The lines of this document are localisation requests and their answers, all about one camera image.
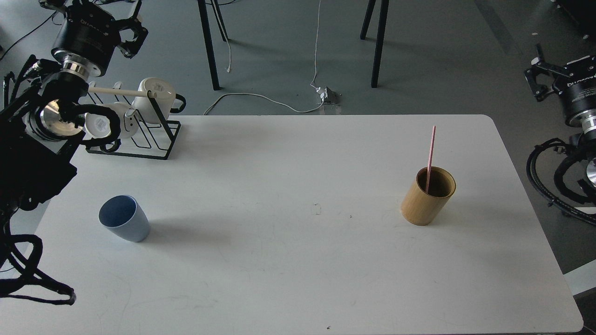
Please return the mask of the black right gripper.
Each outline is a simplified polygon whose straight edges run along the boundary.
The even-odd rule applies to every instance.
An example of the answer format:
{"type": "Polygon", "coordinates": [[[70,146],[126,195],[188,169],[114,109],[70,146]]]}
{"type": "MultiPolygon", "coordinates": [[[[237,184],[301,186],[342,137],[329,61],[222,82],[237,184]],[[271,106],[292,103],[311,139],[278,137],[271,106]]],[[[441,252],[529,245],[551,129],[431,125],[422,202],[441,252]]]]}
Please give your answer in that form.
{"type": "Polygon", "coordinates": [[[585,56],[564,67],[546,62],[542,45],[536,44],[533,66],[524,70],[524,77],[537,102],[556,94],[569,127],[594,127],[596,108],[595,57],[585,56]],[[554,76],[553,87],[538,83],[538,75],[554,76]]]}

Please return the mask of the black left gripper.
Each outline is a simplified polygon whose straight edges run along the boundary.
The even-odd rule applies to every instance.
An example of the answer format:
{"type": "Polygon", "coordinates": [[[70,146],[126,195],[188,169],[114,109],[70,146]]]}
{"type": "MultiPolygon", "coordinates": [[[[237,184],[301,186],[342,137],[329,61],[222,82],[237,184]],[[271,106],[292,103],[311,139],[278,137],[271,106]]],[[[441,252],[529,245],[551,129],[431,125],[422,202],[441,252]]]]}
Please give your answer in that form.
{"type": "Polygon", "coordinates": [[[141,6],[142,0],[133,1],[129,16],[119,20],[99,6],[67,6],[51,55],[60,63],[69,56],[85,59],[91,76],[104,76],[117,46],[126,59],[143,46],[148,30],[139,19],[141,6]],[[132,31],[132,40],[121,41],[119,31],[125,30],[132,31]]]}

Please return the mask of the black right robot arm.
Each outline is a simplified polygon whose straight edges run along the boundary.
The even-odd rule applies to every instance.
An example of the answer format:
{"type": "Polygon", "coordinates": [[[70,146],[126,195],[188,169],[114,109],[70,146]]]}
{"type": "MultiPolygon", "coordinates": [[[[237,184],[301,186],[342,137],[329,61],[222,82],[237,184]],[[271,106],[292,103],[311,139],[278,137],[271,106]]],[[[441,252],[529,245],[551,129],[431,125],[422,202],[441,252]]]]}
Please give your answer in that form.
{"type": "Polygon", "coordinates": [[[564,141],[552,138],[535,146],[526,162],[526,175],[532,187],[547,200],[549,206],[558,208],[565,216],[594,226],[595,215],[572,206],[595,204],[595,153],[596,153],[596,79],[595,58],[587,55],[569,61],[564,66],[546,62],[540,44],[535,46],[536,57],[524,77],[535,100],[542,102],[550,95],[558,97],[562,106],[564,123],[579,128],[580,132],[564,141]],[[536,170],[539,156],[553,149],[564,154],[564,159],[553,174],[559,195],[551,192],[541,181],[536,170]],[[585,176],[577,183],[580,193],[570,189],[564,180],[568,170],[579,163],[585,164],[585,176]]]}

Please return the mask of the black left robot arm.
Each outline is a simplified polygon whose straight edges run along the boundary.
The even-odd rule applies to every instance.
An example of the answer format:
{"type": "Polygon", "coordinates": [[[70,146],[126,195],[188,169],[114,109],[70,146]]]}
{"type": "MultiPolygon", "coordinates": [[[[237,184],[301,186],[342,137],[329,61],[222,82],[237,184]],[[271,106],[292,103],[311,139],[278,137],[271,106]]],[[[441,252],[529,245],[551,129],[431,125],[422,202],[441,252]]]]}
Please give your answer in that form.
{"type": "Polygon", "coordinates": [[[91,0],[41,0],[39,6],[61,13],[64,21],[51,49],[52,59],[31,55],[19,74],[4,79],[1,111],[1,261],[17,277],[1,280],[1,297],[72,305],[75,291],[39,269],[42,240],[34,234],[13,234],[11,218],[32,211],[55,197],[76,176],[70,163],[79,146],[117,145],[121,121],[116,112],[96,104],[80,104],[89,78],[106,74],[119,49],[131,59],[148,31],[139,17],[142,2],[132,2],[128,18],[115,19],[91,0]],[[62,295],[48,300],[18,295],[36,286],[62,295]]]}

